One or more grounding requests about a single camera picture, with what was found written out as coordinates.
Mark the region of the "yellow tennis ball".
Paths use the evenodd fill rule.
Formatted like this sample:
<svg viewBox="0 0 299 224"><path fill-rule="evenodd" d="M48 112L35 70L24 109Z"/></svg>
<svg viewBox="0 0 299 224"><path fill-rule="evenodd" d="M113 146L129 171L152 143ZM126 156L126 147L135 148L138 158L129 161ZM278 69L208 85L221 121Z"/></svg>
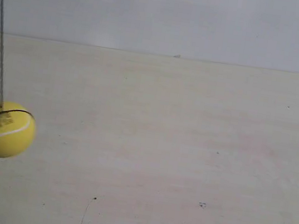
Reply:
<svg viewBox="0 0 299 224"><path fill-rule="evenodd" d="M34 116L22 105L5 101L0 105L0 158L24 152L36 133Z"/></svg>

